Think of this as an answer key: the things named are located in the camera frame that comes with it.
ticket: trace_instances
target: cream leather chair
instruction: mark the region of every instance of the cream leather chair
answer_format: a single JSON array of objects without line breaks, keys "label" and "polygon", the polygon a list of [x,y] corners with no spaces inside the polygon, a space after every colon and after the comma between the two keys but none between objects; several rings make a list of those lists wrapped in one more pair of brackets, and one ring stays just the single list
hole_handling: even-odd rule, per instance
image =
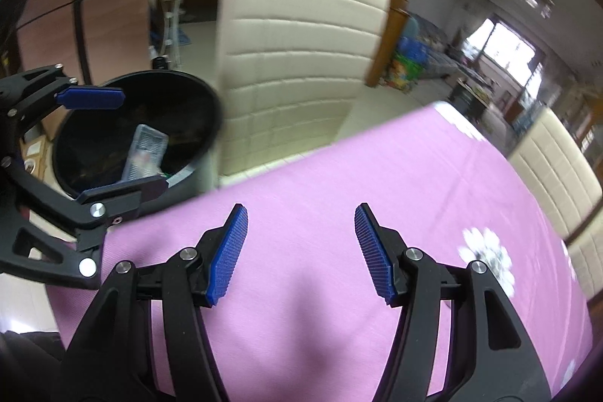
[{"label": "cream leather chair", "polygon": [[390,0],[219,0],[219,174],[335,138],[371,66]]},{"label": "cream leather chair", "polygon": [[[549,108],[543,109],[508,160],[564,240],[601,198],[595,173]],[[592,298],[603,287],[603,214],[569,245],[569,255],[584,294]]]}]

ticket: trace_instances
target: floor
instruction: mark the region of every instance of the floor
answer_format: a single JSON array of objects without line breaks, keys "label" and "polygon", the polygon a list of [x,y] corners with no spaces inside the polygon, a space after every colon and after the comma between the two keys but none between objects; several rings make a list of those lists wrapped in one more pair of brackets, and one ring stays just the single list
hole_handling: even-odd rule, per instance
[{"label": "floor", "polygon": [[[214,71],[215,25],[215,22],[183,24],[182,29],[192,43],[181,48],[181,57],[184,72],[204,79],[212,87],[217,88]],[[447,97],[448,93],[450,93],[450,86],[441,79],[420,81],[409,94],[403,94],[401,91],[389,87],[363,87],[336,140],[363,132],[432,102],[441,101]],[[510,137],[512,131],[509,131],[508,125],[503,121],[502,115],[496,108],[489,108],[479,129],[504,155],[508,153],[513,144]],[[290,156],[287,159],[270,162],[234,176],[227,176],[222,178],[220,185],[235,184],[268,169],[304,158],[307,154]],[[58,189],[51,169],[47,169],[44,181]],[[72,240],[39,217],[34,216],[31,220],[56,236]],[[44,285],[0,274],[0,332],[5,330],[49,332],[56,329]]]}]

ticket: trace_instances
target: silver screw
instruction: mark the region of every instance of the silver screw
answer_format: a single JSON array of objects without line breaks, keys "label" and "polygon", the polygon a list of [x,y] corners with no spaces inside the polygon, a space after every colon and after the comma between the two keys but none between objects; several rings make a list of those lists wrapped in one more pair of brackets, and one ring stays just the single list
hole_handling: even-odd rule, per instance
[{"label": "silver screw", "polygon": [[115,266],[115,270],[118,275],[125,274],[131,269],[132,269],[132,263],[129,261],[122,261],[120,263],[117,263],[117,266]]},{"label": "silver screw", "polygon": [[91,257],[86,257],[80,261],[80,274],[90,278],[96,274],[96,263]]},{"label": "silver screw", "polygon": [[475,261],[471,263],[471,269],[477,274],[482,275],[488,270],[488,267],[481,261]]},{"label": "silver screw", "polygon": [[187,247],[180,251],[180,259],[190,261],[197,257],[197,250],[194,247]]},{"label": "silver screw", "polygon": [[90,206],[90,215],[94,218],[100,218],[105,215],[105,205],[102,203],[94,203]]},{"label": "silver screw", "polygon": [[423,259],[423,251],[421,249],[411,247],[406,250],[406,257],[408,257],[411,261],[420,261]]}]

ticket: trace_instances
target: black trash bin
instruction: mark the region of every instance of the black trash bin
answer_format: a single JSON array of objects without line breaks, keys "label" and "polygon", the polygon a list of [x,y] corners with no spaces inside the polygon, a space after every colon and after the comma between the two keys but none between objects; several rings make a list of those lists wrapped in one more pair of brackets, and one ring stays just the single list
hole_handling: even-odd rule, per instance
[{"label": "black trash bin", "polygon": [[75,198],[118,182],[136,127],[144,123],[170,138],[161,164],[169,188],[144,203],[141,215],[196,195],[196,170],[222,123],[215,91],[201,79],[171,70],[135,72],[104,85],[121,88],[125,102],[117,110],[74,110],[63,120],[52,151],[61,188]]}]

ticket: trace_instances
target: ribbed blue pad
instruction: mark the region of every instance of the ribbed blue pad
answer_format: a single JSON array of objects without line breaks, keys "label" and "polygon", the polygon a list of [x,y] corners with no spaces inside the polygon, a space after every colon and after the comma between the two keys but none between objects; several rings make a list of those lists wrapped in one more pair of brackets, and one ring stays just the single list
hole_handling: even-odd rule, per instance
[{"label": "ribbed blue pad", "polygon": [[234,216],[234,220],[226,231],[224,240],[210,266],[207,299],[212,305],[218,303],[218,300],[226,294],[246,236],[247,210],[245,206],[242,206]]},{"label": "ribbed blue pad", "polygon": [[375,290],[380,297],[385,298],[389,305],[396,296],[394,289],[392,264],[385,254],[381,241],[373,229],[369,218],[361,207],[357,207],[354,215],[356,236],[363,250],[364,260],[369,267]]},{"label": "ribbed blue pad", "polygon": [[119,88],[73,86],[58,93],[55,100],[68,110],[117,110],[125,94]]}]

